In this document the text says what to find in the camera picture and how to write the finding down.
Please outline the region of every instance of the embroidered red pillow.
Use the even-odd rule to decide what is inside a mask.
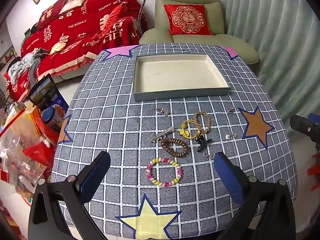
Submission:
[[[113,25],[127,13],[127,6],[124,3],[119,4],[110,13],[106,25],[103,28],[101,38],[104,37],[113,28]]]
[[[68,0],[58,0],[54,5],[45,10],[38,22],[37,30],[46,27],[52,20],[59,16],[61,9],[65,6]]]
[[[170,34],[212,35],[205,16],[204,5],[164,4],[170,22]]]

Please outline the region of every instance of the blue lid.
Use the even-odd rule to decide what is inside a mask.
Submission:
[[[55,115],[55,109],[52,106],[49,106],[46,110],[42,112],[41,119],[44,123],[49,123]]]

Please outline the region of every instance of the bracelet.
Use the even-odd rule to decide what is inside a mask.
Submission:
[[[197,126],[197,129],[198,129],[198,131],[197,131],[197,133],[194,135],[194,136],[189,136],[190,134],[189,134],[189,131],[187,131],[187,130],[185,130],[186,128],[187,128],[187,123],[193,123],[193,124],[195,124],[196,125],[196,122],[194,121],[194,120],[185,120],[181,125],[180,125],[180,127],[181,127],[181,131],[179,132],[180,133],[180,135],[182,135],[184,138],[187,138],[187,139],[194,139],[194,138],[198,138],[199,137],[199,135],[201,134],[201,131],[199,130],[199,128],[198,128],[198,126]]]
[[[176,145],[182,146],[182,152],[175,152],[173,149],[169,148],[169,143],[174,143]],[[161,146],[167,153],[172,155],[173,157],[183,158],[186,155],[188,145],[181,140],[174,138],[163,138],[160,142]]]
[[[151,173],[151,169],[153,167],[153,165],[155,163],[169,163],[171,165],[173,165],[174,167],[177,168],[177,176],[175,179],[169,181],[169,182],[160,182],[159,180],[156,180],[153,176],[152,176],[152,173]],[[148,164],[147,166],[147,178],[156,186],[159,186],[159,187],[170,187],[170,186],[173,186],[174,184],[177,184],[179,182],[179,180],[181,179],[181,176],[182,176],[182,169],[180,167],[180,165],[178,163],[176,163],[175,161],[173,160],[170,160],[170,159],[167,159],[167,158],[155,158],[155,159],[152,159],[152,161],[150,161],[150,163]]]
[[[208,125],[207,129],[204,130],[201,127],[201,125],[199,125],[198,120],[197,120],[198,115],[204,115],[207,118],[207,125]],[[196,112],[195,115],[193,116],[193,121],[195,122],[195,125],[200,132],[207,133],[210,131],[211,119],[210,119],[210,116],[208,116],[208,114],[206,112]]]

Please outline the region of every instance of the green curtain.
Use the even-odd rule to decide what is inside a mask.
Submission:
[[[305,0],[221,0],[228,34],[260,54],[259,79],[286,128],[320,105],[320,24]]]

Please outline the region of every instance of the chair seat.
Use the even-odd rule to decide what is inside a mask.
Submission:
[[[173,35],[174,42],[181,43],[200,43],[208,45],[217,45],[223,47],[233,48],[239,56],[247,64],[254,64],[259,61],[258,52],[247,42],[228,35],[228,34],[217,34],[214,36],[209,35]]]

